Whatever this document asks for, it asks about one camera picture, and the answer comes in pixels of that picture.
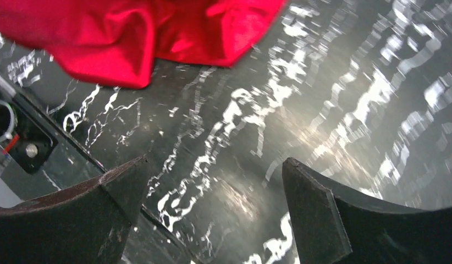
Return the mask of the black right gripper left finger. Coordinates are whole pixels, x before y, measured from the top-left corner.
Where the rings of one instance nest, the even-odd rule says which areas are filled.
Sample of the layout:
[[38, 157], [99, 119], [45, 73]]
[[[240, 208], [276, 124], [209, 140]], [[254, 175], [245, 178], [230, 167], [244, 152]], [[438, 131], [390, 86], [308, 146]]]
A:
[[103, 175], [0, 207], [0, 263], [117, 263], [147, 192], [140, 156]]

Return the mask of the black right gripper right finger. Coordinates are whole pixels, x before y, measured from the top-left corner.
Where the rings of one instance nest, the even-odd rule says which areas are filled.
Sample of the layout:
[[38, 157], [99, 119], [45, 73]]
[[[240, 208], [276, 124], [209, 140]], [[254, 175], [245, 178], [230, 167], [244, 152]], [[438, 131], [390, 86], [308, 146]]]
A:
[[282, 180], [302, 263], [452, 263], [452, 207], [383, 201], [291, 157]]

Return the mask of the red cloth napkin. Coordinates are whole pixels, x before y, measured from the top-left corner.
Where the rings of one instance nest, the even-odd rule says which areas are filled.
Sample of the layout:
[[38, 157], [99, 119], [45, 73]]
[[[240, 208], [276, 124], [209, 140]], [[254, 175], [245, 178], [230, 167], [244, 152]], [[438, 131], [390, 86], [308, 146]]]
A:
[[156, 58], [231, 67], [285, 1], [0, 1], [0, 33], [70, 76], [141, 89]]

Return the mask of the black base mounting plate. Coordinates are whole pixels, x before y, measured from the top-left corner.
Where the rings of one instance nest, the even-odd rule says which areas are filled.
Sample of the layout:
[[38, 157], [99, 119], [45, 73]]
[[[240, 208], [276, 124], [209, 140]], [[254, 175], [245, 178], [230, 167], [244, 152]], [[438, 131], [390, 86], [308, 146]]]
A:
[[[0, 75], [1, 208], [14, 207], [105, 173], [53, 120]], [[144, 216], [141, 207], [138, 220]], [[125, 250], [126, 245], [117, 263], [127, 262]]]

